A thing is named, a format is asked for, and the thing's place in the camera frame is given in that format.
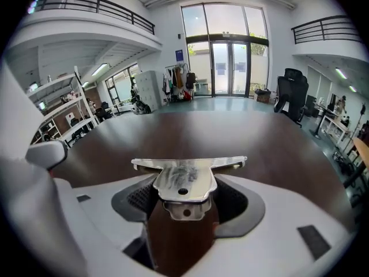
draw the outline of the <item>floor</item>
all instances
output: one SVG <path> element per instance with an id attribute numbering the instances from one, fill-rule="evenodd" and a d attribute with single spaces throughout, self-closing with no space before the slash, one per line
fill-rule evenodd
<path id="1" fill-rule="evenodd" d="M 169 113 L 169 112 L 185 112 L 185 111 L 262 111 L 266 113 L 273 113 L 273 105 L 264 104 L 256 102 L 254 99 L 246 98 L 226 98 L 226 97 L 197 97 L 192 102 L 181 102 L 181 103 L 171 103 L 167 106 L 162 107 L 160 110 L 156 111 L 158 113 Z M 333 154 L 337 151 L 330 138 L 325 136 L 320 132 L 321 140 L 313 137 L 310 133 L 311 130 L 315 130 L 319 124 L 319 118 L 306 117 L 302 119 L 302 130 L 306 135 L 312 139 L 325 154 L 332 167 L 335 169 L 341 182 L 347 179 L 346 175 L 343 175 L 340 168 L 333 160 Z M 355 188 L 349 187 L 346 189 L 347 196 L 352 197 L 353 194 L 358 193 L 358 188 L 363 190 L 361 186 L 361 181 L 358 179 Z M 359 213 L 360 210 L 355 208 L 355 213 Z"/>

